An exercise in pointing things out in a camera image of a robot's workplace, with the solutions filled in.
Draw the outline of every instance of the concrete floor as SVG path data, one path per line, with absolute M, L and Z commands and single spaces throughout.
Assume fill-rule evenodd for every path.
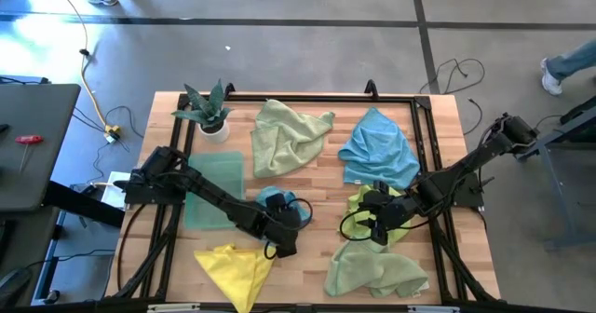
M 184 23 L 188 19 L 295 19 L 295 20 L 420 20 L 413 0 L 120 0 L 116 7 L 93 7 L 85 0 L 72 0 L 90 21 L 107 17 L 143 18 L 143 25 L 88 24 L 89 49 L 94 62 L 87 75 L 91 88 L 106 112 L 125 104 L 144 130 L 153 93 L 181 90 L 182 83 L 210 88 L 220 77 L 239 90 L 360 92 L 373 78 L 382 92 L 413 93 L 428 81 L 417 28 L 296 27 L 296 26 L 205 26 Z M 595 0 L 422 0 L 430 21 L 594 23 Z M 0 74 L 37 75 L 54 83 L 80 83 L 78 67 L 83 46 L 80 24 L 63 22 L 60 14 L 72 14 L 65 0 L 0 0 L 3 15 L 27 15 L 0 21 Z M 171 25 L 146 24 L 147 19 L 173 19 Z M 550 97 L 539 83 L 542 58 L 570 50 L 593 38 L 596 31 L 527 31 L 429 29 L 434 67 L 451 58 L 476 58 L 484 64 L 486 77 L 475 88 L 458 93 L 464 129 L 484 119 L 467 136 L 468 148 L 478 142 L 481 130 L 503 112 L 520 115 L 530 124 L 540 117 L 565 113 L 587 100 L 596 89 L 594 70 L 565 81 L 564 93 Z M 479 76 L 477 66 L 464 66 Z M 440 73 L 444 90 L 451 67 Z M 457 76 L 453 88 L 471 79 Z M 88 97 L 77 104 L 94 117 Z M 111 121 L 125 127 L 127 153 L 120 147 L 102 151 L 100 168 L 130 170 L 137 162 L 142 140 L 126 133 L 128 116 L 117 112 Z M 548 131 L 553 123 L 544 123 Z M 91 163 L 102 136 L 73 120 L 58 159 L 53 179 L 62 184 L 83 183 L 97 172 Z M 554 198 L 540 162 L 533 158 L 518 164 L 510 156 L 490 163 L 483 172 L 495 176 L 486 187 L 486 218 L 494 267 L 504 299 L 515 304 L 596 310 L 596 246 L 561 252 L 545 252 L 542 242 L 561 233 Z M 69 230 L 80 232 L 77 221 Z M 97 238 L 97 249 L 114 247 L 117 233 L 100 230 L 71 235 L 59 243 L 60 255 L 87 252 L 88 235 Z M 54 286 L 66 293 L 65 301 L 99 298 L 104 279 L 105 257 L 61 265 Z M 68 272 L 88 272 L 88 285 L 68 285 Z

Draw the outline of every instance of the wooden table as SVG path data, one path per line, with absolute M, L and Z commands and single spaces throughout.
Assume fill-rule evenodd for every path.
M 156 146 L 169 144 L 174 123 L 174 117 L 170 113 L 175 110 L 179 95 L 179 92 L 156 93 L 139 163 L 143 163 Z M 447 167 L 467 153 L 457 106 L 454 97 L 450 95 L 431 95 L 430 100 L 442 164 Z M 313 116 L 320 116 L 327 111 L 333 111 L 336 114 L 333 130 L 325 136 L 325 145 L 321 154 L 299 170 L 276 178 L 256 179 L 252 176 L 250 132 L 254 129 L 254 118 L 261 110 L 262 102 L 227 102 L 225 104 L 225 106 L 234 108 L 228 117 L 231 130 L 230 138 L 225 143 L 207 143 L 201 139 L 198 133 L 193 141 L 193 153 L 239 151 L 244 155 L 247 198 L 255 197 L 263 187 L 274 185 L 281 189 L 291 190 L 313 204 L 313 221 L 298 236 L 298 253 L 275 261 L 257 303 L 438 304 L 440 295 L 437 273 L 427 226 L 410 231 L 392 248 L 393 252 L 415 260 L 428 273 L 430 289 L 424 291 L 421 296 L 400 299 L 392 294 L 385 298 L 375 299 L 369 295 L 367 289 L 361 288 L 344 296 L 331 298 L 323 291 L 323 281 L 327 275 L 331 256 L 344 242 L 344 239 L 337 233 L 337 227 L 344 215 L 347 197 L 355 194 L 358 190 L 355 185 L 343 184 L 344 164 L 338 159 L 337 152 L 350 137 L 350 132 L 356 123 L 373 105 L 384 115 L 396 121 L 410 141 L 411 148 L 415 149 L 409 106 L 399 103 L 373 102 L 291 102 L 288 105 L 296 112 Z M 425 148 L 429 149 L 426 123 L 422 113 L 420 118 L 423 126 L 423 138 L 426 142 Z M 184 121 L 179 149 L 183 148 L 186 126 L 187 122 Z M 429 169 L 432 170 L 430 156 L 427 158 L 427 163 Z M 136 271 L 147 254 L 155 213 L 156 206 L 147 206 L 130 229 L 122 256 L 123 283 Z M 132 210 L 127 211 L 122 228 L 126 227 L 131 214 Z M 459 251 L 464 262 L 487 292 L 499 297 L 491 252 L 481 218 L 470 210 L 458 208 L 453 209 L 453 217 Z M 413 219 L 413 224 L 421 221 L 423 219 L 416 217 Z M 212 250 L 216 246 L 230 242 L 236 243 L 238 248 L 261 249 L 263 243 L 236 230 L 186 230 L 183 227 L 183 221 L 180 223 L 171 264 L 167 301 L 228 302 L 195 260 L 193 251 Z M 161 263 L 160 257 L 156 262 L 151 293 L 155 292 Z M 450 263 L 446 263 L 446 269 L 450 289 L 452 289 L 452 293 L 455 293 L 453 269 Z M 114 263 L 106 294 L 115 292 Z

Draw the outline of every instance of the green cloth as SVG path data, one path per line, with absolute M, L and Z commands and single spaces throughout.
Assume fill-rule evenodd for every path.
M 353 213 L 354 211 L 358 210 L 358 205 L 362 202 L 364 198 L 364 194 L 368 191 L 372 191 L 373 187 L 370 185 L 363 185 L 358 190 L 358 193 L 352 197 L 347 199 L 347 211 L 345 211 L 345 215 L 349 213 Z M 391 196 L 399 196 L 400 192 L 394 190 L 392 187 L 389 187 L 389 195 Z M 369 218 L 376 218 L 375 215 L 371 215 L 368 211 L 363 211 L 358 213 L 354 216 L 349 217 L 344 222 L 344 227 L 342 228 L 344 234 L 350 236 L 351 238 L 367 238 L 371 235 L 371 229 L 365 225 L 358 225 L 357 222 L 361 220 L 366 220 Z M 410 226 L 410 221 L 403 224 L 403 226 Z M 408 233 L 408 229 L 395 229 L 390 230 L 388 232 L 388 242 L 389 244 L 395 243 L 400 238 L 403 238 Z
M 320 117 L 296 113 L 277 100 L 268 100 L 251 133 L 254 176 L 278 176 L 308 163 L 323 149 L 323 135 L 332 129 L 334 117 L 332 112 Z
M 335 297 L 365 286 L 375 298 L 393 292 L 404 298 L 417 294 L 427 281 L 428 274 L 410 258 L 371 240 L 348 241 L 333 255 L 324 289 Z

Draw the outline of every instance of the yellow cable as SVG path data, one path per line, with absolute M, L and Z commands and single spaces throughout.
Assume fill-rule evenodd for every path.
M 78 20 L 81 22 L 81 24 L 83 25 L 83 31 L 85 31 L 85 51 L 88 50 L 88 35 L 87 35 L 87 26 L 85 25 L 85 23 L 83 22 L 83 19 L 81 18 L 81 15 L 78 13 L 78 10 L 76 10 L 75 5 L 73 5 L 73 3 L 71 2 L 71 0 L 66 0 L 68 1 L 68 3 L 71 5 L 71 7 L 74 10 L 74 13 L 76 13 L 76 16 L 78 17 Z M 85 64 L 85 60 L 87 59 L 87 57 L 85 55 L 83 55 L 83 59 L 81 61 L 81 80 L 83 80 L 83 85 L 85 86 L 85 89 L 87 90 L 87 94 L 89 95 L 89 97 L 91 98 L 91 101 L 93 102 L 93 107 L 95 108 L 95 112 L 97 113 L 97 116 L 100 118 L 100 121 L 103 124 L 103 127 L 105 128 L 105 130 L 109 130 L 111 128 L 111 126 L 108 126 L 108 124 L 105 122 L 105 119 L 103 118 L 102 112 L 100 111 L 100 106 L 97 104 L 97 101 L 95 100 L 95 97 L 93 96 L 93 93 L 91 92 L 91 89 L 89 89 L 89 85 L 87 83 L 87 80 L 85 79 L 85 69 L 87 68 L 87 64 Z

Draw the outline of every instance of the small white object on floor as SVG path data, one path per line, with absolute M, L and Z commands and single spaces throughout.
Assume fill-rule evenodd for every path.
M 124 210 L 124 198 L 127 194 L 122 192 L 119 187 L 114 186 L 114 182 L 128 179 L 130 179 L 130 172 L 112 171 L 110 173 L 110 178 L 108 178 L 108 185 L 105 186 L 105 191 L 103 192 L 102 202 L 120 210 Z

